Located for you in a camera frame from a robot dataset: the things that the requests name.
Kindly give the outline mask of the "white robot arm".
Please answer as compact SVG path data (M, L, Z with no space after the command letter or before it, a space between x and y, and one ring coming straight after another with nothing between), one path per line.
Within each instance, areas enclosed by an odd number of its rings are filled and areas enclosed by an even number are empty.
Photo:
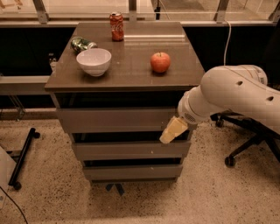
M280 91L268 86L266 73L251 65L216 66L184 93L160 141L168 144L191 124L224 111L252 118L280 134Z

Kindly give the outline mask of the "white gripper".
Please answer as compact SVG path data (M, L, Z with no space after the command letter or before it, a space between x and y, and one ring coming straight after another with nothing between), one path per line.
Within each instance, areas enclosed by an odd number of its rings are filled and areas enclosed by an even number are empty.
M169 144L174 138L194 125L209 117L209 107L202 93L197 90L186 91L178 103L178 116L174 116L167 124L159 140Z

